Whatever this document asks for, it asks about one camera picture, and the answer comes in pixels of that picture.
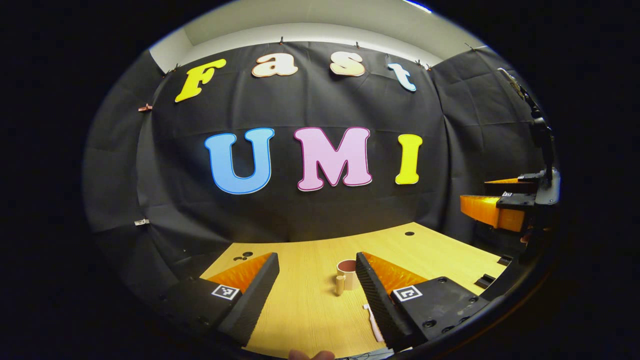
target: small cylinder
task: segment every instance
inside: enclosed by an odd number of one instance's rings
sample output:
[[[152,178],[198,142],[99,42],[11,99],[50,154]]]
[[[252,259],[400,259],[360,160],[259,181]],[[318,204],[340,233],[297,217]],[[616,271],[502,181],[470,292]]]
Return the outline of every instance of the small cylinder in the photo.
[[[344,291],[344,275],[338,275],[335,277],[335,293],[340,296]]]

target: pink letter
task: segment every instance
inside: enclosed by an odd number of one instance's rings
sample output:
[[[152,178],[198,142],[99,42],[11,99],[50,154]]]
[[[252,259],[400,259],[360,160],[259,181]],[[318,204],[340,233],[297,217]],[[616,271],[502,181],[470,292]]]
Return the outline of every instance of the pink letter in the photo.
[[[344,165],[347,175],[342,182],[347,186],[360,186],[372,181],[367,168],[367,139],[369,130],[364,127],[350,127],[344,132],[342,141],[335,150],[324,131],[319,127],[303,127],[296,130],[293,137],[302,144],[302,180],[298,189],[312,192],[323,187],[324,181],[318,177],[318,165],[331,186],[338,185]]]

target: ceiling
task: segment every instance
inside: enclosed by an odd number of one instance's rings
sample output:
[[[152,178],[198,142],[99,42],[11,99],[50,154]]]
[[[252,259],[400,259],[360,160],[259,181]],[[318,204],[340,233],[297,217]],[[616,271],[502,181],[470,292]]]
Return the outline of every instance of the ceiling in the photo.
[[[237,0],[184,26],[193,45],[273,24],[313,22],[360,28],[392,37],[441,59],[483,46],[447,19],[404,0]]]

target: clip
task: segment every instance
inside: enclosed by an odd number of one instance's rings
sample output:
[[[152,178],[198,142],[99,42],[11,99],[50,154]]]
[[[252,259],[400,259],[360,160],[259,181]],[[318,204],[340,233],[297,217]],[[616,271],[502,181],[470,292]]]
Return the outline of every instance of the clip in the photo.
[[[150,111],[150,110],[151,110],[151,109],[153,109],[153,108],[154,108],[153,106],[151,106],[151,105],[149,105],[149,104],[147,103],[147,105],[144,105],[143,107],[138,108],[138,111],[140,111],[141,113],[144,113],[144,112],[146,112],[146,111]]]

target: letter u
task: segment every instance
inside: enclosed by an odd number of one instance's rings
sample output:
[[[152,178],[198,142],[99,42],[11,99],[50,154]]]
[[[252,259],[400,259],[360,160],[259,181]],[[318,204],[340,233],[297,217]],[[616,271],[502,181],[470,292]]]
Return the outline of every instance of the letter u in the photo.
[[[271,157],[269,155],[269,139],[275,131],[269,127],[258,127],[244,134],[253,146],[253,163],[255,170],[250,177],[237,177],[234,173],[231,146],[236,136],[230,133],[208,137],[204,146],[209,150],[211,174],[213,182],[220,190],[241,195],[256,192],[267,185],[271,179]]]

